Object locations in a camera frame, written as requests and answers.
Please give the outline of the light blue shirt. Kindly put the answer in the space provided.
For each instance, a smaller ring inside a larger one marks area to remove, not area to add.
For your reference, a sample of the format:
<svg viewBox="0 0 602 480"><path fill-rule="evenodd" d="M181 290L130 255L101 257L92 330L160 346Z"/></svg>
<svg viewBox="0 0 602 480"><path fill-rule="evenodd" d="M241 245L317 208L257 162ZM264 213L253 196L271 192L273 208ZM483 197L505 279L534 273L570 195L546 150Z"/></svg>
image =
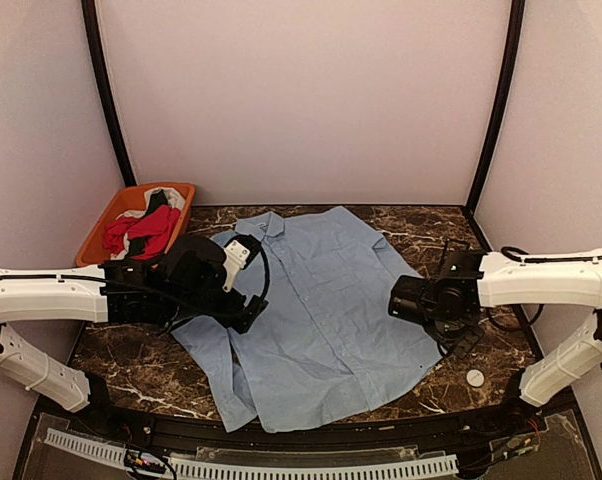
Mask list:
<svg viewBox="0 0 602 480"><path fill-rule="evenodd" d="M377 409L414 388L441 360L415 324L390 316L410 266L344 207L236 223L265 251L237 288L267 291L267 308L240 334L209 317L174 332L206 374L227 431L258 420L269 433L314 429Z"/></svg>

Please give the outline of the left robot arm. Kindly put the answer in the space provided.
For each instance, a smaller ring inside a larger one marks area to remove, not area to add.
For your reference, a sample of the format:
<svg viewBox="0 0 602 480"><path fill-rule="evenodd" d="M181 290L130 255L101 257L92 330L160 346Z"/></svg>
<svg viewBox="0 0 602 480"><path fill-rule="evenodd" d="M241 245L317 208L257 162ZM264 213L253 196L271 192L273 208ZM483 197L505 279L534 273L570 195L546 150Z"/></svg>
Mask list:
<svg viewBox="0 0 602 480"><path fill-rule="evenodd" d="M181 236L152 260L111 260L59 271L0 269L0 372L69 412L82 412L101 436L115 435L122 415L109 404L106 382L54 360L23 339L12 323L150 324L169 333L207 316L245 333L267 306L265 292L247 297L234 287L255 259L267 256L252 235L234 235L223 246Z"/></svg>

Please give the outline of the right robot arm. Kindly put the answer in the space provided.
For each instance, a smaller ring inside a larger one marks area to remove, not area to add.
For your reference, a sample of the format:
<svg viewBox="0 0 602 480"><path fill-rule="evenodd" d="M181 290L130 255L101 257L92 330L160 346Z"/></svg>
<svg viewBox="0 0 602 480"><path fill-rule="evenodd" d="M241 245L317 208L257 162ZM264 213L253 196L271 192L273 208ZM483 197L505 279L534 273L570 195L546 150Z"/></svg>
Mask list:
<svg viewBox="0 0 602 480"><path fill-rule="evenodd" d="M492 426L511 434L528 420L530 409L602 365L602 248L556 255L530 255L514 247L445 251L434 277L397 280L388 312L421 326L444 353L463 358L483 335L482 315L524 304L592 312L550 354L512 377L506 400L491 413Z"/></svg>

